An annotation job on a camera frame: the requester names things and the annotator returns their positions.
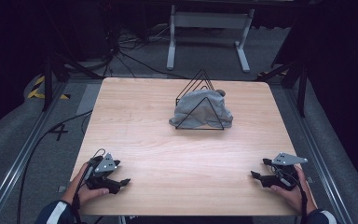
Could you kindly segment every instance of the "person's hand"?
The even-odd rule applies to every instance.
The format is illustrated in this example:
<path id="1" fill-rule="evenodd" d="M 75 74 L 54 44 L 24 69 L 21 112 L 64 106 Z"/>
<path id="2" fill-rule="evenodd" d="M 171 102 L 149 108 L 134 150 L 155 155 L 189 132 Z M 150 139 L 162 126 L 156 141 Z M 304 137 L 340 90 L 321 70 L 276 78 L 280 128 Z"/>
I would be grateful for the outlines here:
<path id="1" fill-rule="evenodd" d="M 317 209 L 317 207 L 312 200 L 312 196 L 310 194 L 310 188 L 307 184 L 307 181 L 305 180 L 304 172 L 297 166 L 295 166 L 295 168 L 297 170 L 298 179 L 301 183 L 301 187 L 305 191 L 308 198 L 308 202 L 307 202 L 307 215 L 308 215 L 311 211 Z M 272 185 L 270 188 L 276 194 L 281 195 L 287 201 L 287 203 L 289 203 L 290 206 L 292 206 L 294 209 L 297 210 L 297 212 L 301 213 L 302 210 L 301 192 L 298 186 L 296 186 L 294 189 L 290 191 L 275 185 Z"/>
<path id="2" fill-rule="evenodd" d="M 63 201 L 66 201 L 69 204 L 72 204 L 72 200 L 74 199 L 77 185 L 80 182 L 81 176 L 86 171 L 86 168 L 87 168 L 87 164 L 85 163 L 81 167 L 79 173 L 72 180 L 71 184 L 69 185 L 68 190 L 61 197 L 61 199 Z M 83 186 L 79 189 L 79 192 L 78 192 L 80 206 L 85 204 L 88 200 L 100 197 L 100 196 L 102 196 L 104 194 L 108 194 L 108 193 L 109 193 L 109 189 L 89 189 L 89 187 L 87 187 L 87 185 L 83 184 Z"/>

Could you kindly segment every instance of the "black and yellow tape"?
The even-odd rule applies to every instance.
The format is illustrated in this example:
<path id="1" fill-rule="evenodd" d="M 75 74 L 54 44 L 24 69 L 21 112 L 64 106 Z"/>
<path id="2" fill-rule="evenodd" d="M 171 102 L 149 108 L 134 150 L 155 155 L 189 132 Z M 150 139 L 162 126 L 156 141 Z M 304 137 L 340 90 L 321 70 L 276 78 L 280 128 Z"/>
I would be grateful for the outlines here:
<path id="1" fill-rule="evenodd" d="M 37 79 L 34 86 L 32 87 L 30 93 L 28 94 L 28 98 L 45 99 L 45 94 L 37 92 L 44 81 L 45 81 L 45 76 L 40 75 L 40 77 Z M 60 99 L 62 100 L 69 100 L 70 98 L 71 98 L 71 94 L 63 94 L 60 97 Z"/>

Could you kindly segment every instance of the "sleeve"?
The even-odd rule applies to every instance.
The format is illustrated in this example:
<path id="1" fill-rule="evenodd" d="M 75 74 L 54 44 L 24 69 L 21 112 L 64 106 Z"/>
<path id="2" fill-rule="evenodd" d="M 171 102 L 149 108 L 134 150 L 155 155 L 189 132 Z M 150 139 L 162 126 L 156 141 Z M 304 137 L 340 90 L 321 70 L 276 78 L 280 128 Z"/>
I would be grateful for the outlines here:
<path id="1" fill-rule="evenodd" d="M 339 222 L 331 213 L 316 209 L 308 214 L 307 224 L 339 224 Z"/>
<path id="2" fill-rule="evenodd" d="M 35 224 L 73 224 L 74 215 L 71 204 L 65 201 L 55 201 L 46 205 L 39 213 Z"/>

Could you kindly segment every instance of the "dark background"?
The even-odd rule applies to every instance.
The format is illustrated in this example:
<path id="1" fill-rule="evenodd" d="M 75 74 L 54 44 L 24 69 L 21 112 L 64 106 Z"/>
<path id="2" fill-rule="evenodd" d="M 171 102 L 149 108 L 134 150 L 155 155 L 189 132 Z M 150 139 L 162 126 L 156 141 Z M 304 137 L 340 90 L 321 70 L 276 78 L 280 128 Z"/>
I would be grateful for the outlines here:
<path id="1" fill-rule="evenodd" d="M 40 1 L 0 1 L 0 118 L 22 104 L 25 86 L 42 71 L 45 49 L 41 33 L 53 40 L 56 50 L 77 61 L 106 54 L 98 8 L 85 8 L 90 5 L 81 1 L 76 4 L 52 0 L 43 6 Z M 146 35 L 144 29 L 158 22 L 156 11 L 149 7 L 135 10 L 143 13 L 135 13 L 137 21 L 145 21 L 134 29 Z M 38 11 L 46 26 L 42 32 L 30 20 L 32 13 Z M 130 20 L 128 17 L 129 11 L 117 22 Z M 256 26 L 263 25 L 263 21 L 267 26 L 274 25 L 268 16 L 254 20 Z M 315 93 L 358 171 L 358 2 L 325 0 L 315 13 L 304 12 L 285 40 L 276 63 L 290 62 L 304 52 L 309 55 L 307 67 Z"/>

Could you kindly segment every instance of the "gray carpet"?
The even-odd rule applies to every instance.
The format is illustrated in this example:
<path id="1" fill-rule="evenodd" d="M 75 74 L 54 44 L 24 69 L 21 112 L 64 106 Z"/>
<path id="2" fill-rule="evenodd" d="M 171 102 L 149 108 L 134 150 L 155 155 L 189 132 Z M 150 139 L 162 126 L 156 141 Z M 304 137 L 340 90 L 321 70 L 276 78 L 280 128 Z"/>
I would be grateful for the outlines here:
<path id="1" fill-rule="evenodd" d="M 176 60 L 172 71 L 165 69 L 169 43 L 161 39 L 159 42 L 145 45 L 140 49 L 123 50 L 124 53 L 155 70 L 118 54 L 118 58 L 121 60 L 114 58 L 105 75 L 108 77 L 190 78 L 203 68 L 211 79 L 253 80 L 260 72 L 270 70 L 269 66 L 287 32 L 288 30 L 282 29 L 251 30 L 245 44 L 245 52 L 251 67 L 249 74 L 244 74 L 241 71 L 238 56 L 233 47 L 233 41 L 240 35 L 238 32 L 224 31 L 219 35 L 211 35 L 200 30 L 184 30 L 177 36 Z M 95 72 L 102 75 L 104 68 Z M 275 84 L 280 79 L 281 77 L 275 77 L 268 83 L 297 155 L 310 159 L 310 162 L 303 167 L 307 177 L 312 180 L 310 187 L 315 200 L 320 207 L 335 214 L 332 201 L 328 197 L 320 174 L 315 169 L 305 134 L 302 133 L 296 119 L 296 111 L 290 107 L 290 99 L 286 95 L 287 90 L 283 90 L 282 87 Z M 53 106 L 42 133 L 58 122 L 92 109 L 100 84 L 101 81 L 91 80 L 82 74 L 72 74 L 64 90 L 65 94 L 71 94 L 71 98 L 58 100 Z M 33 85 L 34 80 L 24 90 L 24 96 L 28 94 Z M 42 106 L 43 99 L 26 99 L 23 105 L 0 120 L 0 185 L 39 118 Z M 349 210 L 352 223 L 358 223 L 358 174 L 330 126 L 310 83 L 307 89 L 305 110 L 305 120 L 337 182 L 337 188 Z M 64 129 L 68 133 L 64 133 L 60 141 L 57 141 L 56 133 L 49 133 L 36 148 L 25 178 L 21 223 L 33 223 L 44 205 L 62 196 L 61 192 L 57 192 L 57 188 L 66 186 L 69 181 L 89 118 L 83 116 L 65 122 Z M 0 223 L 16 222 L 20 183 L 21 179 L 19 178 L 13 190 L 8 194 L 7 201 L 0 210 Z M 88 223 L 93 223 L 97 217 L 83 218 Z M 116 222 L 116 217 L 105 217 L 100 223 Z M 254 223 L 294 223 L 294 218 L 254 217 Z"/>

